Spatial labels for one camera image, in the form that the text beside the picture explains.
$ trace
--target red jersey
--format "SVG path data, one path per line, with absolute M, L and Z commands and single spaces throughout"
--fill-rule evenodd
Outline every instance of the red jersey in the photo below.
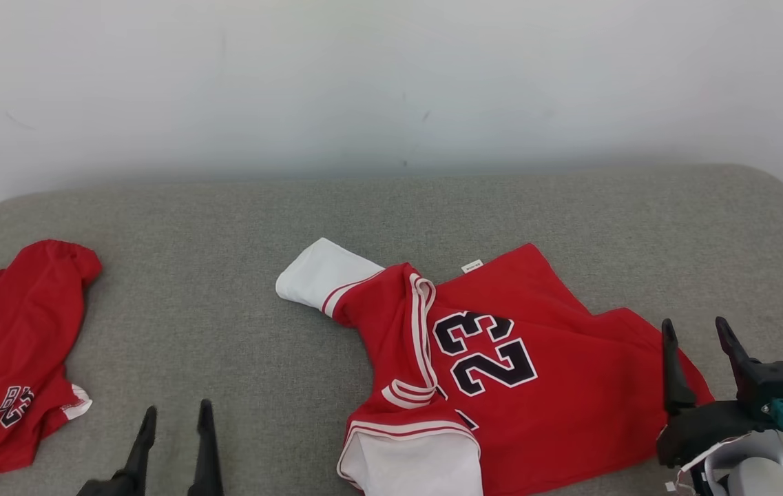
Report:
M 590 314 L 534 245 L 435 288 L 409 264 L 382 269 L 321 239 L 277 290 L 363 338 L 373 394 L 337 469 L 367 495 L 540 493 L 655 453 L 660 333 L 627 309 Z
M 39 440 L 92 401 L 64 378 L 76 342 L 83 289 L 101 272 L 93 251 L 41 241 L 0 270 L 0 472 L 26 467 Z

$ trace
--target clothing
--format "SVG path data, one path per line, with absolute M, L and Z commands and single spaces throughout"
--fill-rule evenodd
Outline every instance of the clothing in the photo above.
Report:
M 45 240 L 0 270 L 0 472 L 30 465 L 39 442 L 92 405 L 64 377 L 82 322 L 95 253 Z
M 540 493 L 655 453 L 660 333 L 627 309 L 590 314 L 534 245 L 435 288 L 409 264 L 382 269 L 322 238 L 275 289 L 363 338 L 373 393 L 349 418 L 337 471 L 367 496 Z

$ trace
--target red garment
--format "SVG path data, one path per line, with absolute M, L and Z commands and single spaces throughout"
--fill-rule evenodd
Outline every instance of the red garment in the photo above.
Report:
M 422 486 L 457 480 L 443 473 L 431 480 L 391 448 L 367 452 L 363 440 L 351 442 L 356 434 L 413 440 L 470 429 L 487 496 L 541 493 L 655 454 L 666 423 L 661 333 L 627 309 L 590 314 L 534 245 L 436 288 L 409 264 L 382 269 L 329 245 L 304 251 L 277 289 L 363 338 L 373 393 L 349 418 L 338 471 L 370 486 L 367 495 L 400 493 L 377 467 L 417 471 Z M 357 270 L 335 276 L 349 264 Z M 365 279 L 372 266 L 379 272 Z M 328 292 L 321 283 L 328 279 L 347 283 Z M 680 361 L 698 402 L 712 402 L 700 372 L 683 353 Z M 434 452 L 461 451 L 443 451 L 446 441 L 435 437 Z
M 39 440 L 85 413 L 91 400 L 64 378 L 83 290 L 101 272 L 93 251 L 47 240 L 0 270 L 0 472 L 32 464 Z

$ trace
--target white sleeve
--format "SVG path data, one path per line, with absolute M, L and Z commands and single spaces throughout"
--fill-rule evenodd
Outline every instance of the white sleeve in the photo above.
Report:
M 275 282 L 275 291 L 285 300 L 301 302 L 329 317 L 345 291 L 384 270 L 329 239 L 321 238 L 306 248 Z

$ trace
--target red fabric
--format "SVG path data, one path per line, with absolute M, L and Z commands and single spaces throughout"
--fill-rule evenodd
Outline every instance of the red fabric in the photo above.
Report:
M 655 454 L 666 415 L 661 333 L 651 324 L 627 309 L 590 314 L 534 245 L 439 285 L 426 329 L 415 332 L 413 299 L 419 294 L 410 284 L 413 277 L 419 273 L 409 264 L 389 267 L 348 290 L 335 307 L 335 320 L 359 329 L 375 368 L 373 394 L 350 417 L 350 427 L 436 420 L 476 424 L 472 433 L 480 443 L 486 496 L 541 493 Z M 457 341 L 442 348 L 439 334 L 459 320 L 473 320 L 479 330 L 471 327 L 473 334 L 465 336 L 463 327 L 451 329 Z M 510 332 L 493 340 L 493 329 Z M 419 346 L 425 341 L 447 399 L 435 395 L 425 407 L 395 406 L 382 395 L 394 380 L 432 386 L 432 378 L 419 369 Z M 528 361 L 514 363 L 511 357 L 521 349 Z M 510 386 L 481 368 L 471 369 L 465 381 L 479 380 L 483 390 L 474 393 L 476 386 L 466 384 L 469 395 L 454 369 L 488 360 L 513 368 L 514 379 L 506 380 L 521 382 Z M 713 401 L 696 367 L 684 354 L 680 361 L 698 402 Z
M 54 240 L 0 270 L 0 472 L 30 465 L 39 440 L 81 401 L 63 362 L 79 334 L 83 289 L 100 272 L 93 251 Z

